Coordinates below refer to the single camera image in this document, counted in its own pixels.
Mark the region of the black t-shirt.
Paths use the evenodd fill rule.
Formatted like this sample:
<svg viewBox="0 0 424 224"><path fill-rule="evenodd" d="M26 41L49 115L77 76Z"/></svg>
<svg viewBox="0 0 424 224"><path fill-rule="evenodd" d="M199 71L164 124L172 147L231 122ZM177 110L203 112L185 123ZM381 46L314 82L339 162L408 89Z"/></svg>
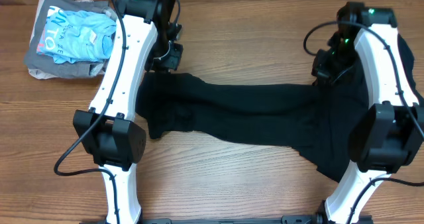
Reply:
<svg viewBox="0 0 424 224"><path fill-rule="evenodd" d="M216 85L191 74L147 73L136 113L152 139L199 131L235 143L311 148L320 143L318 101L311 85Z"/></svg>

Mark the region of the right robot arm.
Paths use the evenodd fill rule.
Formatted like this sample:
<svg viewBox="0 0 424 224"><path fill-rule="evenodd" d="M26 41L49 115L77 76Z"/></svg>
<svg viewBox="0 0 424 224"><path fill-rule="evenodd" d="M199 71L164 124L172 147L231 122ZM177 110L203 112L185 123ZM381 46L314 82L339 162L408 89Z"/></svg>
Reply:
<svg viewBox="0 0 424 224"><path fill-rule="evenodd" d="M350 162L341 181L309 222L371 223L360 212L382 182L401 182L392 174L412 162L423 142L423 107L407 80L392 9L348 2L334 24L330 49L314 54L311 73L334 85L359 59L369 109L349 135Z"/></svg>

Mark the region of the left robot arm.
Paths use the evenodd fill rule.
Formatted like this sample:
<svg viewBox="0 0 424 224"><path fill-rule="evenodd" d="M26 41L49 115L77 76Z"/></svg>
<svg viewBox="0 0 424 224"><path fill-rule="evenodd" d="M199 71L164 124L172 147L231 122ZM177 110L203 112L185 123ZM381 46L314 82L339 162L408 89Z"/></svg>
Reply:
<svg viewBox="0 0 424 224"><path fill-rule="evenodd" d="M142 223L136 165L146 133L134 121L136 95L145 72L169 72L180 64L182 25L171 18L179 6L179 0L115 1L117 31L105 75L89 109L74 114L78 142L103 176L105 223Z"/></svg>

